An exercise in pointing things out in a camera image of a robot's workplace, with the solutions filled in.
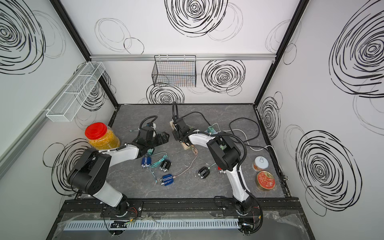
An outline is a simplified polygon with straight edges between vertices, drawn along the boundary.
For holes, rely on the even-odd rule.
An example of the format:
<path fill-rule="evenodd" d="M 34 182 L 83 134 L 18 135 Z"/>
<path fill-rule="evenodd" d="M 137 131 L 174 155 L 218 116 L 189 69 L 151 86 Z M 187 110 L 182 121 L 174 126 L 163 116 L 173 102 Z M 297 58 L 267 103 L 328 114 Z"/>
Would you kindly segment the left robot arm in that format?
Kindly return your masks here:
<path fill-rule="evenodd" d="M 170 135 L 144 126 L 133 142 L 111 150 L 86 149 L 67 176 L 67 183 L 112 208 L 120 206 L 124 195 L 107 182 L 109 168 L 143 157 L 148 150 L 169 142 Z"/>

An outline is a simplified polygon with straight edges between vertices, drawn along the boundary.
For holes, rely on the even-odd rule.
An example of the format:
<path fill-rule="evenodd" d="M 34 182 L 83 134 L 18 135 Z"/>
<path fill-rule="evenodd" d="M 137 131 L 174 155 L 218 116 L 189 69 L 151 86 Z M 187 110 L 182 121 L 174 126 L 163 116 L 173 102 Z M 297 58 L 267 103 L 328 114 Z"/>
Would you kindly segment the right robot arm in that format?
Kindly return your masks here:
<path fill-rule="evenodd" d="M 230 181 L 235 208 L 241 215 L 250 212 L 253 197 L 248 189 L 241 170 L 247 157 L 247 149 L 240 138 L 228 133 L 211 134 L 191 129 L 182 118 L 173 117 L 173 134 L 176 140 L 189 145 L 199 145 L 209 149 L 215 163 L 224 170 Z"/>

